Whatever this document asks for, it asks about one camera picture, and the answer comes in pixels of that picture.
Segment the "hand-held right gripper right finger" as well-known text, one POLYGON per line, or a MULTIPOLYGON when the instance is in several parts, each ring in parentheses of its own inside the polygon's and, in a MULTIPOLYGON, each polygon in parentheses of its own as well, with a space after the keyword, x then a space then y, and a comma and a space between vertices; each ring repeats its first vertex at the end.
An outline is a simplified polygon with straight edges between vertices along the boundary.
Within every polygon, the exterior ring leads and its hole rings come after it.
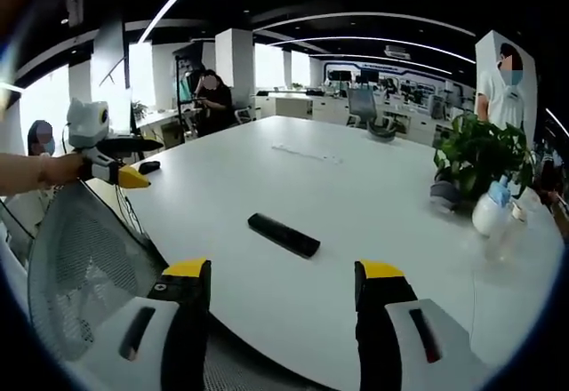
POLYGON ((432 299, 420 299, 404 273, 355 262, 355 335, 361 390, 480 390, 488 368, 469 333, 432 299))

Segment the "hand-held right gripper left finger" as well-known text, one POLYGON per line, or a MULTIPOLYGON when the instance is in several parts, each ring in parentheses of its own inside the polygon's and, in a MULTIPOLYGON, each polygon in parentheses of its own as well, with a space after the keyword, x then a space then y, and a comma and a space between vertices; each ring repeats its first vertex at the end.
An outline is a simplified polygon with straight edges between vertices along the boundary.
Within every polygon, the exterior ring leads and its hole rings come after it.
POLYGON ((94 332, 68 363, 81 390, 202 390, 212 265, 170 265, 145 297, 135 297, 94 332))

